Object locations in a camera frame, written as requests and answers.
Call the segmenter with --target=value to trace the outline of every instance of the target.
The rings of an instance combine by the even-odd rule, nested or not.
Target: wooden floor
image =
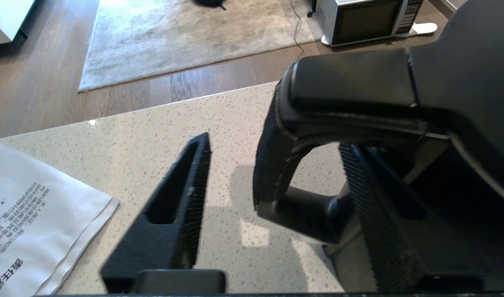
[[[268,83],[280,79],[300,54],[298,47],[288,47],[78,94],[97,8],[98,0],[39,0],[23,24],[29,39],[17,36],[0,45],[0,138]],[[439,30],[341,50],[429,43],[446,18],[425,1],[417,22],[434,22]],[[319,42],[303,49],[303,56],[339,51]]]

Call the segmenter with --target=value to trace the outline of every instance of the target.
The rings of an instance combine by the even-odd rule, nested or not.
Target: black cable
[[[301,45],[299,45],[298,41],[295,39],[295,37],[298,35],[298,28],[299,28],[299,23],[301,23],[301,17],[295,11],[294,4],[292,1],[293,0],[290,0],[290,6],[292,6],[292,10],[294,11],[295,15],[297,15],[297,17],[298,17],[298,23],[295,25],[295,31],[294,31],[294,42],[295,42],[295,45],[297,45],[299,47],[299,49],[301,49],[301,54],[299,54],[298,58],[296,59],[296,62],[297,62],[297,61],[299,61],[299,58],[301,57],[301,55],[303,55],[305,53],[305,50],[303,49],[303,47],[301,47]]]

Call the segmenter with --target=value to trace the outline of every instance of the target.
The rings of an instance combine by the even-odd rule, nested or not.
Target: microwave oven
[[[322,42],[332,47],[407,36],[423,0],[317,0]]]

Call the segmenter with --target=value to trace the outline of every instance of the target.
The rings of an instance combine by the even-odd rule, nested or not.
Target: gray rug
[[[321,38],[310,0],[293,0],[299,43]],[[290,0],[101,0],[79,92],[295,45]]]

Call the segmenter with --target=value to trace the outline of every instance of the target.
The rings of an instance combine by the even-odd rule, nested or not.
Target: speckled countertop
[[[338,292],[320,244],[258,218],[252,172],[275,83],[0,139],[120,199],[59,294],[103,293],[99,269],[188,139],[208,131],[213,151],[195,268],[227,273],[228,292]],[[337,146],[312,151],[293,185],[337,194]]]

